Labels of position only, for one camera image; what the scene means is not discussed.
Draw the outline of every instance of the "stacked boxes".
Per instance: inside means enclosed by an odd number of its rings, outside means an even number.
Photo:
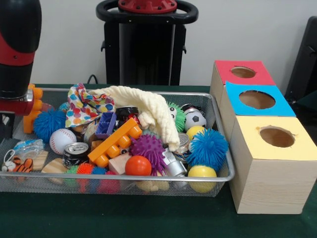
[[[214,64],[211,93],[235,163],[238,213],[299,214],[317,178],[317,147],[273,84],[259,61]]]

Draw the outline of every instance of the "wire mesh basket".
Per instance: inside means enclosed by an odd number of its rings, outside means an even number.
[[[55,108],[67,101],[66,89],[44,89],[42,101]],[[157,92],[169,102],[178,105],[191,103],[202,107],[207,120],[207,128],[219,130],[224,134],[215,99],[206,93]],[[4,155],[20,140],[36,139],[33,134],[23,133],[23,120],[17,118],[13,138],[4,140],[0,152]],[[60,158],[47,144],[45,150],[49,155],[45,165]],[[230,152],[216,178],[190,177],[152,177],[126,175],[76,175],[0,172],[0,191],[5,192],[41,192],[41,193],[93,193],[93,194],[127,194],[127,195],[162,195],[162,196],[207,196],[215,197],[226,181],[234,176],[234,167]],[[198,193],[190,186],[207,186],[212,190]]]

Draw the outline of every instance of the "white cloth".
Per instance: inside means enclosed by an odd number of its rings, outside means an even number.
[[[161,136],[163,143],[167,143],[170,151],[179,148],[178,132],[169,107],[164,97],[159,94],[142,91],[125,86],[111,86],[89,92],[92,95],[107,93],[115,102],[115,106],[133,105],[140,111],[138,116],[142,129],[149,129]]]

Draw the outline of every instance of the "yellow square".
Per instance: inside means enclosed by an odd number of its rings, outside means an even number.
[[[254,159],[317,160],[317,147],[297,118],[237,116],[235,123]]]

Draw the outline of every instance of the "white wall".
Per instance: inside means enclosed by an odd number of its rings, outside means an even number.
[[[101,0],[42,0],[43,25],[32,82],[106,82]],[[285,91],[316,0],[190,0],[200,11],[187,25],[181,85],[210,85],[214,60],[262,60]]]

